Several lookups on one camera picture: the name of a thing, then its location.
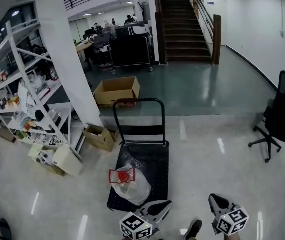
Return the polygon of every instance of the staircase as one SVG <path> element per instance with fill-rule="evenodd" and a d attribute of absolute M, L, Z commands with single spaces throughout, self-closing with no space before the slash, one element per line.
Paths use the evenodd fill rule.
<path fill-rule="evenodd" d="M 211 63 L 204 34 L 188 0 L 160 0 L 167 60 Z"/>

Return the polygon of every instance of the polished floor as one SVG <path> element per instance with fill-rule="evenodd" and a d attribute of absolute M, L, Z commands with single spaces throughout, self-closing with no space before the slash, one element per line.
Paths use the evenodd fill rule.
<path fill-rule="evenodd" d="M 255 113 L 168 116 L 169 192 L 173 206 L 160 225 L 163 239 L 182 240 L 181 231 L 195 217 L 203 221 L 198 240 L 219 240 L 211 223 L 211 193 L 224 194 L 250 215 L 242 240 L 285 240 L 285 143 L 270 163 L 265 143 L 252 131 Z M 110 117 L 104 121 L 113 123 Z M 157 123 L 159 117 L 122 117 L 121 122 Z M 28 157 L 30 146 L 0 138 L 0 217 L 15 240 L 121 240 L 124 212 L 107 208 L 108 171 L 116 166 L 120 146 L 111 153 L 83 146 L 79 177 L 46 172 Z M 261 214 L 263 223 L 259 222 Z M 263 235 L 257 234 L 258 224 Z"/>
<path fill-rule="evenodd" d="M 117 68 L 113 76 L 109 70 L 94 68 L 87 72 L 93 90 L 101 80 L 136 76 L 140 98 L 158 98 L 166 106 L 168 116 L 199 116 L 238 113 L 261 113 L 275 91 L 243 59 L 226 47 L 221 47 L 220 65 L 169 63 L 153 66 Z M 102 116 L 111 116 L 112 110 L 103 108 Z M 154 104 L 143 103 L 132 108 L 119 109 L 121 116 L 157 116 Z"/>

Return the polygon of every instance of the pillar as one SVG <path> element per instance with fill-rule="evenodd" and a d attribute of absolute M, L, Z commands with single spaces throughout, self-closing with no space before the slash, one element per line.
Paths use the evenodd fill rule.
<path fill-rule="evenodd" d="M 156 24 L 156 1 L 148 0 L 150 8 L 150 19 L 152 27 L 152 37 L 153 37 L 153 48 L 154 48 L 154 59 L 159 62 L 159 48 L 158 48 L 158 35 L 157 35 L 157 24 Z"/>
<path fill-rule="evenodd" d="M 102 126 L 100 111 L 79 60 L 64 0 L 35 0 L 41 32 L 64 90 L 84 125 Z"/>
<path fill-rule="evenodd" d="M 133 0 L 133 1 L 134 1 L 134 7 L 135 7 L 137 20 L 139 22 L 142 22 L 144 17 L 143 17 L 143 10 L 141 6 L 139 5 L 139 0 Z"/>

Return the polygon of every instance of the desk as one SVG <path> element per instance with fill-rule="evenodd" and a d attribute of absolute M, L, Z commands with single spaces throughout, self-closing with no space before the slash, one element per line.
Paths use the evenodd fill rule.
<path fill-rule="evenodd" d="M 80 53 L 81 51 L 86 50 L 87 48 L 89 48 L 91 46 L 93 46 L 93 44 L 91 42 L 77 46 L 76 47 L 77 53 Z"/>
<path fill-rule="evenodd" d="M 86 49 L 92 47 L 93 45 L 94 45 L 93 43 L 89 42 L 89 43 L 86 43 L 86 44 L 77 46 L 77 47 L 76 47 L 76 51 L 77 51 L 77 53 L 78 53 L 79 59 L 82 59 L 82 58 L 83 58 L 83 56 L 82 56 L 82 51 L 84 52 L 84 54 L 85 54 L 84 57 L 86 58 Z M 87 63 L 88 63 L 88 67 L 91 69 L 91 68 L 92 68 L 92 65 L 91 65 L 91 63 L 90 63 L 90 61 L 89 61 L 89 58 L 87 59 Z"/>

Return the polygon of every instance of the black shoe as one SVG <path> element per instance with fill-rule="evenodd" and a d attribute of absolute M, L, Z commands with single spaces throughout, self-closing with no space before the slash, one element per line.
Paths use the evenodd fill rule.
<path fill-rule="evenodd" d="M 195 219 L 191 222 L 187 233 L 184 235 L 183 239 L 195 239 L 199 231 L 201 230 L 203 222 L 200 219 Z"/>

